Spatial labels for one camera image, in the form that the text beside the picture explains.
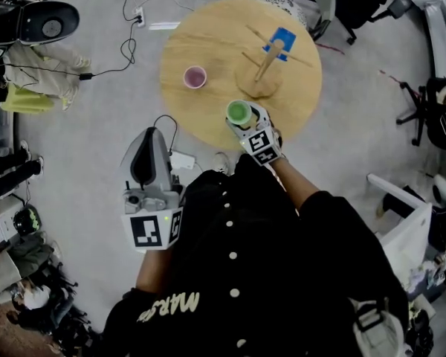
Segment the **blue cup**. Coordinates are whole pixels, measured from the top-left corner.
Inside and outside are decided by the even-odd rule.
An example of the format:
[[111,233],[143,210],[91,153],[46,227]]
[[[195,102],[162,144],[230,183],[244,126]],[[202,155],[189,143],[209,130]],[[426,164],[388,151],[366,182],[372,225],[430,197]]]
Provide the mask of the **blue cup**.
[[[290,32],[289,30],[279,27],[273,34],[273,36],[270,38],[270,43],[274,43],[275,40],[282,40],[284,43],[284,47],[283,47],[283,51],[286,53],[290,53],[291,49],[294,45],[296,39],[296,35],[292,32]],[[263,46],[263,50],[267,53],[269,51],[270,46],[269,45],[265,45]],[[285,54],[279,54],[277,56],[278,59],[287,62],[288,60],[288,56]]]

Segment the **pile of black stands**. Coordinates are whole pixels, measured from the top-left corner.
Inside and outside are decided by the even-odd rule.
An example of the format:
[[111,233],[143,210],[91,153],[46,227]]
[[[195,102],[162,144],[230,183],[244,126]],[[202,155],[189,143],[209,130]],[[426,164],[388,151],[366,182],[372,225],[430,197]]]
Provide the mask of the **pile of black stands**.
[[92,346],[95,337],[87,313],[74,303],[78,283],[64,275],[61,262],[47,264],[43,274],[51,293],[45,306],[42,332],[51,337],[51,346],[58,353],[64,357],[78,357]]

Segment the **round wooden table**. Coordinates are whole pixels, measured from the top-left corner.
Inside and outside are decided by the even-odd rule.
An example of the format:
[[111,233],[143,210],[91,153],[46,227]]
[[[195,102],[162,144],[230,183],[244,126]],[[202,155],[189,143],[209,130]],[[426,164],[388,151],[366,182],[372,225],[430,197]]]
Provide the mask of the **round wooden table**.
[[[284,10],[256,0],[221,0],[188,15],[170,34],[161,56],[161,93],[169,113],[182,129],[220,149],[237,150],[239,142],[225,123],[233,100],[252,100],[241,91],[234,71],[242,52],[258,58],[264,42],[245,26],[271,38],[279,28],[296,35],[291,54],[313,64],[312,68],[289,59],[276,60],[282,84],[272,97],[256,103],[269,113],[284,139],[297,135],[317,108],[323,73],[317,46],[308,31]],[[201,66],[207,82],[200,89],[184,85],[190,66]]]

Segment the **black and green helmet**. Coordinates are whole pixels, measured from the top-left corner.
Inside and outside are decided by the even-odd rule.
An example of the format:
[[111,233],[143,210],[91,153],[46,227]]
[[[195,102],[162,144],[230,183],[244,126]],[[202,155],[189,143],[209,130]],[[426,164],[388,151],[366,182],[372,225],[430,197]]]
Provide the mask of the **black and green helmet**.
[[13,217],[13,225],[20,236],[26,236],[39,231],[42,221],[33,205],[25,205]]

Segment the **red cup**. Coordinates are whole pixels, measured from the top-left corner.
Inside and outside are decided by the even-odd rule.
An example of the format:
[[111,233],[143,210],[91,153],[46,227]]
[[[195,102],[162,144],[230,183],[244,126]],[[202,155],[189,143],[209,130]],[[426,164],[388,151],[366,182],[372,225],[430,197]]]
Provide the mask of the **red cup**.
[[183,82],[189,89],[200,89],[207,82],[207,72],[201,66],[190,66],[184,72]]

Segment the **person's black buttoned shirt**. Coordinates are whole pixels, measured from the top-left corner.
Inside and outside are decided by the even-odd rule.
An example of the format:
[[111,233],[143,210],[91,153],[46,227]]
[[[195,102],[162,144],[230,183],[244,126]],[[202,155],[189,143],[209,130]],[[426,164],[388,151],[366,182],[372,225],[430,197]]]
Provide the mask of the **person's black buttoned shirt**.
[[408,300],[377,237],[343,197],[296,210],[276,173],[243,154],[187,188],[159,293],[135,286],[110,311],[96,357],[362,357],[357,301]]

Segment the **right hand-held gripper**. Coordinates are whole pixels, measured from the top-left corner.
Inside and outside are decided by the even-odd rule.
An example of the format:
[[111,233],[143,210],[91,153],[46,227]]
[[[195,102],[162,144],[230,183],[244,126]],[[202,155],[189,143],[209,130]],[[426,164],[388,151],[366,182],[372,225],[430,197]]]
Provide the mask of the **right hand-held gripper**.
[[241,140],[245,152],[260,166],[266,166],[282,157],[281,137],[274,128],[266,109],[259,104],[250,104],[251,111],[256,116],[256,123],[246,123],[243,128],[228,119],[225,123]]

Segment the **wooden cup tree stand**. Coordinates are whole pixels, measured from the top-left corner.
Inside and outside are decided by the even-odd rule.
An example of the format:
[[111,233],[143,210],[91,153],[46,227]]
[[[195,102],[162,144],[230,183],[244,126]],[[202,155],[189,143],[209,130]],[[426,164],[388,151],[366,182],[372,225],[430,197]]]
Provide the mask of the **wooden cup tree stand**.
[[296,57],[291,53],[284,52],[282,50],[284,47],[282,40],[275,40],[271,44],[270,39],[261,34],[256,28],[250,25],[246,25],[245,27],[261,39],[265,45],[270,46],[267,53],[262,49],[264,55],[260,58],[255,54],[250,55],[247,51],[243,51],[243,59],[235,68],[234,75],[237,87],[250,97],[272,97],[281,86],[282,75],[279,71],[280,66],[276,64],[276,60],[282,61],[277,58],[281,53],[287,55],[288,60],[294,60],[309,68],[313,67],[311,62]]

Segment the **person's right forearm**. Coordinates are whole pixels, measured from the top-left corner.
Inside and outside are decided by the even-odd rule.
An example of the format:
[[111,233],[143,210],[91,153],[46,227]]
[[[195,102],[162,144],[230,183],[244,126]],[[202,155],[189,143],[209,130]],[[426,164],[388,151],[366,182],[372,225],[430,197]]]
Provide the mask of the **person's right forearm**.
[[309,197],[319,191],[314,184],[291,165],[287,158],[278,158],[272,161],[270,165],[296,210],[299,210]]

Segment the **yellow-green folded cloth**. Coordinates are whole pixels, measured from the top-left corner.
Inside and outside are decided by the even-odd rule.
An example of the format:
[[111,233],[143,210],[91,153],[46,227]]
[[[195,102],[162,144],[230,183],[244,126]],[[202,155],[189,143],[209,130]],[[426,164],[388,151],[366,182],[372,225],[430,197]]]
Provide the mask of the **yellow-green folded cloth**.
[[22,114],[41,114],[50,111],[54,102],[45,94],[36,93],[13,84],[7,87],[7,97],[0,102],[0,108],[6,112]]

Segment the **green cup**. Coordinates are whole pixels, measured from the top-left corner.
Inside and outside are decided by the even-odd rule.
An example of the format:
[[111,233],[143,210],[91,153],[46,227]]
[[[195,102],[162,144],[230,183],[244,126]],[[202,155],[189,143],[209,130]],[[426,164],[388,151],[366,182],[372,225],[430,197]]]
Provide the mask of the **green cup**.
[[226,120],[231,125],[245,127],[252,118],[253,112],[250,104],[244,100],[234,100],[226,108]]

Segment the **white box device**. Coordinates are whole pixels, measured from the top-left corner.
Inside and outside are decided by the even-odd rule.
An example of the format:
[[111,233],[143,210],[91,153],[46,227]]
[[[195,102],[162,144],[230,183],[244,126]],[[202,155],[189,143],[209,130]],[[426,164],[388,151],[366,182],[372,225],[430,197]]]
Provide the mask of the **white box device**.
[[0,245],[14,240],[19,235],[13,218],[22,208],[23,202],[14,195],[0,199]]

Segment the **person's left forearm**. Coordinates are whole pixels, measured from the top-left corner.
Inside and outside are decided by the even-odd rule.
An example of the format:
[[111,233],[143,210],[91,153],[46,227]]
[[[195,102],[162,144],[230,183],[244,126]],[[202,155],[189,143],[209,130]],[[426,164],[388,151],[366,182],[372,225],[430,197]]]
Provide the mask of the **person's left forearm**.
[[135,288],[142,292],[159,293],[166,280],[172,249],[148,250],[143,258]]

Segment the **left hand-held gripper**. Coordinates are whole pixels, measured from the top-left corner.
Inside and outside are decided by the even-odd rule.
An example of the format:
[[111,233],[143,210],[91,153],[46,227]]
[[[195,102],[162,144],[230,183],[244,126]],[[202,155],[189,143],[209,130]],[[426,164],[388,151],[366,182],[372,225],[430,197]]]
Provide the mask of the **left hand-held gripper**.
[[143,189],[145,185],[170,189],[169,152],[159,129],[149,127],[131,142],[120,172],[127,188],[131,188],[123,193],[121,221],[132,247],[137,251],[167,250],[181,233],[185,188]]

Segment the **person's white shoe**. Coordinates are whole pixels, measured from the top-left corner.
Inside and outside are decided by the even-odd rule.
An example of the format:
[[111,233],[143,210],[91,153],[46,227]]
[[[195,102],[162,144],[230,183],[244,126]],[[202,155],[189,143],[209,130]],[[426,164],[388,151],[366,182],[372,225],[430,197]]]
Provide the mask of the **person's white shoe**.
[[230,174],[230,162],[226,154],[217,152],[213,157],[213,170],[228,176]]

